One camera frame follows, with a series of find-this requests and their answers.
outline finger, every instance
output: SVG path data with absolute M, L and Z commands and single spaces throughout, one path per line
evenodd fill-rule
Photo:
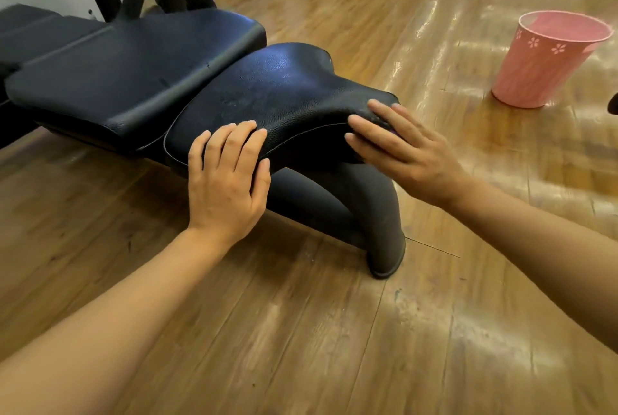
M 212 137 L 206 144 L 206 150 L 204 152 L 204 169 L 216 169 L 219 166 L 223 145 L 228 139 L 229 134 L 231 134 L 235 128 L 236 124 L 231 123 L 215 130 L 214 134 L 212 134 Z
M 204 147 L 210 138 L 210 131 L 205 130 L 191 144 L 189 148 L 189 178 L 196 177 L 204 169 Z
M 251 192 L 251 209 L 255 214 L 259 214 L 260 216 L 267 208 L 270 183 L 270 160 L 264 158 L 259 162 L 258 169 L 255 172 L 255 181 L 253 182 L 253 190 Z
M 413 123 L 397 114 L 386 104 L 383 104 L 375 99 L 370 99 L 367 106 L 371 111 L 373 111 L 374 114 L 380 116 L 380 118 L 392 125 L 395 132 L 397 132 L 410 145 L 421 147 L 425 142 L 425 138 Z
M 267 139 L 268 131 L 266 129 L 260 129 L 255 131 L 245 143 L 242 148 L 238 163 L 236 164 L 235 172 L 241 176 L 247 177 L 249 185 L 251 184 L 251 178 L 255 171 L 255 165 L 258 162 L 259 151 L 264 145 L 264 141 Z
M 249 134 L 255 130 L 256 125 L 255 121 L 244 121 L 238 124 L 236 129 L 229 134 L 228 140 L 226 140 L 226 144 L 223 147 L 223 153 L 221 153 L 220 168 L 230 171 L 236 169 L 242 147 Z
M 439 135 L 437 132 L 434 132 L 433 130 L 425 127 L 421 121 L 416 119 L 410 111 L 401 106 L 399 103 L 395 103 L 394 105 L 392 105 L 391 109 L 397 114 L 399 114 L 401 117 L 413 123 L 414 126 L 421 132 L 421 134 L 429 138 L 429 140 L 435 140 L 436 136 Z
M 360 155 L 365 163 L 375 166 L 391 179 L 399 177 L 402 170 L 406 168 L 405 163 L 390 157 L 388 153 L 372 146 L 356 134 L 348 132 L 345 134 L 345 141 L 351 146 L 352 150 Z
M 348 124 L 357 134 L 362 135 L 398 160 L 413 161 L 415 148 L 394 133 L 358 115 L 348 117 Z

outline person's left hand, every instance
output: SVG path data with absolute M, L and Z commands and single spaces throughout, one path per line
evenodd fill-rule
M 256 122 L 248 121 L 223 126 L 212 136 L 206 131 L 189 150 L 188 230 L 222 247 L 247 236 L 266 210 L 270 161 L 260 161 L 254 181 L 253 172 L 267 130 L 251 134 L 255 128 Z

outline hand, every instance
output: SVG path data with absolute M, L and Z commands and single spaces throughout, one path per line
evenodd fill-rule
M 223 126 L 212 137 L 206 131 L 189 150 L 188 230 L 201 232 L 223 247 L 232 247 L 247 236 L 267 207 L 268 159 L 260 161 L 251 188 L 259 150 L 267 137 L 266 129 L 249 137 L 255 128 L 255 121 L 248 121 Z
M 457 202 L 473 178 L 461 167 L 446 138 L 425 128 L 399 104 L 388 107 L 370 100 L 367 106 L 399 136 L 351 115 L 350 127 L 362 136 L 345 134 L 351 148 L 411 196 L 445 210 Z

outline person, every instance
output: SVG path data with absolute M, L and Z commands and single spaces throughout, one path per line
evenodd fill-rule
M 345 140 L 364 161 L 467 225 L 618 351 L 618 243 L 472 177 L 446 139 L 404 107 L 375 100 L 368 107 L 397 134 L 350 116 L 353 131 Z M 150 262 L 5 360 L 0 412 L 95 414 L 113 407 L 174 311 L 265 211 L 269 161 L 255 167 L 267 132 L 255 128 L 254 121 L 230 124 L 196 138 L 189 152 L 187 229 Z

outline forearm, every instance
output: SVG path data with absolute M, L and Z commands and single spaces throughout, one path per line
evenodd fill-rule
M 618 351 L 618 243 L 471 182 L 447 211 L 504 254 L 571 318 Z
M 0 411 L 109 411 L 174 310 L 226 251 L 181 233 L 150 262 L 0 365 Z

